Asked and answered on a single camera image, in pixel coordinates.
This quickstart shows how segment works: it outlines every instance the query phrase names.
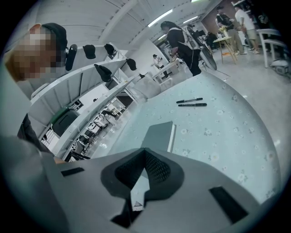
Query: light blue tabletop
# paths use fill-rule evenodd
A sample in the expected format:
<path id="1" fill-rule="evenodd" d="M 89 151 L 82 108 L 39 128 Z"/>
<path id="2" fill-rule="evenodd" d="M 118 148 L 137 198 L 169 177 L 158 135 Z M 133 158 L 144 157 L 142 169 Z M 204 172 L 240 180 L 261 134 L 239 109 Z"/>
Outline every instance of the light blue tabletop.
<path id="1" fill-rule="evenodd" d="M 176 101 L 207 107 L 178 107 Z M 177 125 L 173 153 L 208 163 L 242 185 L 259 203 L 280 191 L 278 157 L 271 136 L 250 104 L 219 78 L 202 72 L 144 103 L 110 154 L 141 146 L 151 125 Z"/>

